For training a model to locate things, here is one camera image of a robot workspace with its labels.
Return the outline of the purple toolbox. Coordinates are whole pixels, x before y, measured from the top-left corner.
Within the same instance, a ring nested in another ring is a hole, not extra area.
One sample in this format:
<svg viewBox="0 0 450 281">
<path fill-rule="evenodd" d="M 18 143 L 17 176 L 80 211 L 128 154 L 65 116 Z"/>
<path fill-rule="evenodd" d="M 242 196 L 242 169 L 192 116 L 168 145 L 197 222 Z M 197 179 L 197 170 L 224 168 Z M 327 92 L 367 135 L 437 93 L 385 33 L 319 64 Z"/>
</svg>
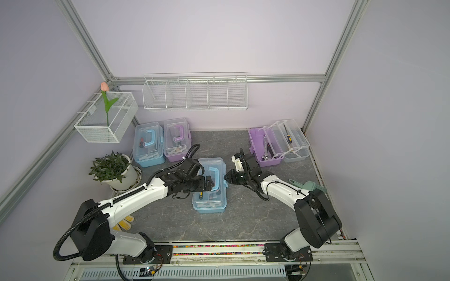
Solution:
<svg viewBox="0 0 450 281">
<path fill-rule="evenodd" d="M 164 155 L 167 160 L 181 161 L 191 146 L 191 132 L 186 118 L 164 121 Z"/>
<path fill-rule="evenodd" d="M 284 125 L 289 130 L 292 144 L 287 141 Z M 296 120 L 276 121 L 271 125 L 248 130 L 250 152 L 261 167 L 305 160 L 310 156 L 310 144 Z"/>
</svg>

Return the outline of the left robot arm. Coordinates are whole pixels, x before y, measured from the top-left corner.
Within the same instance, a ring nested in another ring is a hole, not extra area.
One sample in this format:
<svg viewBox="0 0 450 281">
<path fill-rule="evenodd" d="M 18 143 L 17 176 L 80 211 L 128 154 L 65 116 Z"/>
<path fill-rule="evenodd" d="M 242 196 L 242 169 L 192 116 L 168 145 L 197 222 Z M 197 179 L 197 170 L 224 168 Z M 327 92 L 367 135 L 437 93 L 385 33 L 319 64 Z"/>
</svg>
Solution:
<svg viewBox="0 0 450 281">
<path fill-rule="evenodd" d="M 53 249 L 56 261 L 81 257 L 93 261 L 103 255 L 118 259 L 126 255 L 140 263 L 157 262 L 160 270 L 164 259 L 154 242 L 145 233 L 123 233 L 114 226 L 126 216 L 168 196 L 176 199 L 179 193 L 210 192 L 215 187 L 211 176 L 197 159 L 181 162 L 155 172 L 143 185 L 112 199 L 85 201 L 79 208 L 71 227 L 57 241 Z"/>
</svg>

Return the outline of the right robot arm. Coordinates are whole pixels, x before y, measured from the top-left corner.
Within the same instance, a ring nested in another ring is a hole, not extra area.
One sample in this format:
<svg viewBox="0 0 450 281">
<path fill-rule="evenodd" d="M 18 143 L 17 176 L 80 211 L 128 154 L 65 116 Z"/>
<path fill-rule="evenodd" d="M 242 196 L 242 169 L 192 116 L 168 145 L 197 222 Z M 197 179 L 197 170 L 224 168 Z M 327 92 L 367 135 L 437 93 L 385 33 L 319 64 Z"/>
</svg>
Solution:
<svg viewBox="0 0 450 281">
<path fill-rule="evenodd" d="M 295 261 L 304 251 L 332 243 L 331 237 L 341 230 L 342 221 L 322 190 L 307 190 L 281 180 L 262 170 L 255 156 L 246 155 L 242 149 L 232 156 L 232 162 L 235 168 L 224 176 L 228 183 L 244 186 L 264 201 L 277 199 L 295 211 L 298 228 L 280 239 L 276 257 Z"/>
</svg>

